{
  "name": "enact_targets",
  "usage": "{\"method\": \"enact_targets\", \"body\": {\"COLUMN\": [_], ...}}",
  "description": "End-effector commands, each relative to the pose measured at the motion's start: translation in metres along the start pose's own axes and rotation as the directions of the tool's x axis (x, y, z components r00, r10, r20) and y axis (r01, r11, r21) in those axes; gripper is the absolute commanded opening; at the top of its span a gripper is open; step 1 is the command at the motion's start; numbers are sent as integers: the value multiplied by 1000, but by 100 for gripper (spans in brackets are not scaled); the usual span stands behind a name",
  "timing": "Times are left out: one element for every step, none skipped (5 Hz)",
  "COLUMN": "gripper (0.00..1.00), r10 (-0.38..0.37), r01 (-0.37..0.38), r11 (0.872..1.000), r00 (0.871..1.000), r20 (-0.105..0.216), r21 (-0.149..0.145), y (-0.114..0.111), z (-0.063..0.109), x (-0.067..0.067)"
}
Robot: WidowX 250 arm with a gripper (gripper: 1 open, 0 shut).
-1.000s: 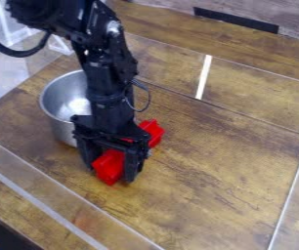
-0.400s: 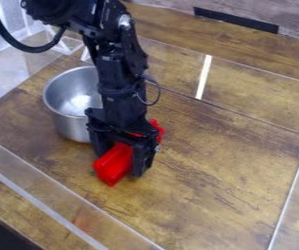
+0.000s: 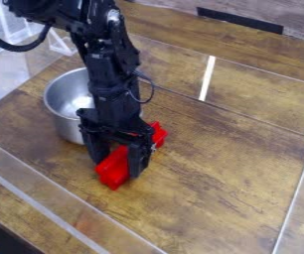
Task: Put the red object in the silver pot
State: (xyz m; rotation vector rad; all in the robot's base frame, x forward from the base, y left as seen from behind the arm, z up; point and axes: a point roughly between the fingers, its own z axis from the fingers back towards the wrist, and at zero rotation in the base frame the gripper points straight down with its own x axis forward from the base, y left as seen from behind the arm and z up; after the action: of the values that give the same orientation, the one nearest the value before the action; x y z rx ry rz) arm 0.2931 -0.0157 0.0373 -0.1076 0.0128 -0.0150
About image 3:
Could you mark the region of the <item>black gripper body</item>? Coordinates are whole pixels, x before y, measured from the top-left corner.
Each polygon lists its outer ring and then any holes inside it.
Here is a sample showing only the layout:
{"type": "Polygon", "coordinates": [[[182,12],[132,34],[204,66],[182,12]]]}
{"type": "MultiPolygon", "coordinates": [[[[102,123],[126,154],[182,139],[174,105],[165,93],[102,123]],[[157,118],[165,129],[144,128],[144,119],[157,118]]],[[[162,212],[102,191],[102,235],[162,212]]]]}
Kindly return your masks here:
{"type": "Polygon", "coordinates": [[[79,130],[98,133],[110,142],[121,144],[152,142],[156,131],[142,119],[142,105],[149,100],[141,99],[138,88],[93,89],[93,108],[81,108],[77,115],[81,118],[79,130]]]}

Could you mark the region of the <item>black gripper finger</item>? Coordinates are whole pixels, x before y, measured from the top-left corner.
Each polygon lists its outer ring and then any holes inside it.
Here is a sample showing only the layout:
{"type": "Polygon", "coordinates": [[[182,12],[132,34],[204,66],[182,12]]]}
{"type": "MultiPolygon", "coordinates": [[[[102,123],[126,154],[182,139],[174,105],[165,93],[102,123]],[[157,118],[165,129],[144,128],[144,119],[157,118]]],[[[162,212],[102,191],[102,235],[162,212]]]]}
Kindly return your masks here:
{"type": "Polygon", "coordinates": [[[153,143],[133,142],[128,146],[128,149],[129,175],[133,179],[136,179],[149,167],[153,155],[153,143]]]}
{"type": "Polygon", "coordinates": [[[99,164],[110,154],[109,142],[98,133],[82,132],[82,137],[90,157],[99,164]]]}

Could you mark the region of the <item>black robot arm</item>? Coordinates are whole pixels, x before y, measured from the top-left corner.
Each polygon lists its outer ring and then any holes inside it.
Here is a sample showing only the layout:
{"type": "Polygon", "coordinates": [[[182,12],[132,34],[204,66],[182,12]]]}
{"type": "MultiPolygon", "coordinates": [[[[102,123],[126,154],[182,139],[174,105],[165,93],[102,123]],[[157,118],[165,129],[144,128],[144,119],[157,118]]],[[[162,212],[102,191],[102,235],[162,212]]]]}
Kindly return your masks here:
{"type": "Polygon", "coordinates": [[[128,147],[128,172],[133,178],[149,167],[154,129],[141,117],[140,50],[126,29],[116,0],[3,0],[20,18],[71,34],[87,75],[94,106],[77,111],[93,160],[110,155],[110,143],[128,147]]]}

